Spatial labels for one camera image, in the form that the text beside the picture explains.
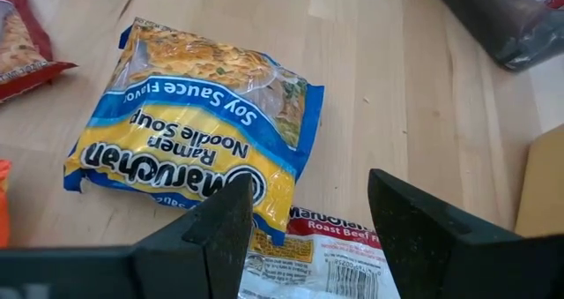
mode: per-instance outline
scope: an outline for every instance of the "barcode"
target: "barcode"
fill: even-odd
[[[329,262],[329,274],[325,291],[353,299],[378,297],[376,272],[362,272],[352,267]]]

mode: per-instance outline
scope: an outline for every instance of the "plastic packaging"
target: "plastic packaging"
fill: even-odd
[[[10,238],[10,215],[8,214],[8,172],[9,161],[0,160],[0,248],[8,246]]]
[[[564,11],[537,0],[443,0],[499,65],[522,71],[564,52]]]
[[[136,19],[92,118],[65,163],[87,178],[192,207],[253,176],[255,224],[284,240],[293,188],[315,138],[323,87],[267,55]]]
[[[0,0],[0,102],[75,66],[53,62],[49,37],[27,0]]]
[[[376,233],[293,206],[283,247],[255,230],[239,299],[399,298]]]

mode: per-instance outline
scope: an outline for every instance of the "orange package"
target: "orange package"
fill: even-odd
[[[8,216],[8,171],[10,162],[0,160],[0,248],[8,246],[10,236],[10,219]]]
[[[27,0],[0,0],[0,102],[75,66],[53,61],[49,37]]]

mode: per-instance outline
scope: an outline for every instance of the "soy sauce flavor ramen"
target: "soy sauce flavor ramen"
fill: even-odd
[[[64,187],[148,193],[190,208],[250,173],[256,226],[280,244],[323,87],[265,54],[136,19],[64,168]]]

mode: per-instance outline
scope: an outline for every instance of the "wooden table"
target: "wooden table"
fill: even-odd
[[[526,147],[564,122],[562,59],[501,71],[439,0],[31,1],[56,56],[80,68],[0,106],[13,245],[133,243],[182,213],[140,194],[62,188],[135,16],[266,52],[326,85],[294,202],[364,225],[367,173],[383,168],[512,228]]]

